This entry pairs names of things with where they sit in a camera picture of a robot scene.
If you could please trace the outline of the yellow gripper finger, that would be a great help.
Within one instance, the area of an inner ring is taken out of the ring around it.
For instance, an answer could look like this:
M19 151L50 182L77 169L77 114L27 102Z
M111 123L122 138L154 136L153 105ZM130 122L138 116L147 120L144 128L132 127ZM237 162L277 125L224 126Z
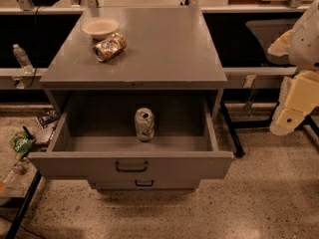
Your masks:
M292 31L288 30L278 37L268 48L270 55L281 57L288 54Z
M281 84L279 105L270 124L270 132L287 135L293 132L319 106L319 72L302 71Z

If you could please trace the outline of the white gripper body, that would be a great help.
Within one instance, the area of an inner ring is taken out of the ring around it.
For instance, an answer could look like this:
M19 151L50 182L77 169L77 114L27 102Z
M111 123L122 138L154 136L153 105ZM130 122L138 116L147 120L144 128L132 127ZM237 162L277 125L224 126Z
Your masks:
M292 28L289 63L302 70L319 70L319 0L315 0Z

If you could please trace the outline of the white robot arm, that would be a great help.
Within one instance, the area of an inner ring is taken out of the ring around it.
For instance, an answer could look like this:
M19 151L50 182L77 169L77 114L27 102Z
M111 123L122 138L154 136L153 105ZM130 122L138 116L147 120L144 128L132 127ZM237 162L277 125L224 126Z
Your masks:
M287 135L295 130L319 106L319 1L315 0L293 28L268 48L276 57L288 56L297 67L292 77L281 83L279 105L270 124L270 132Z

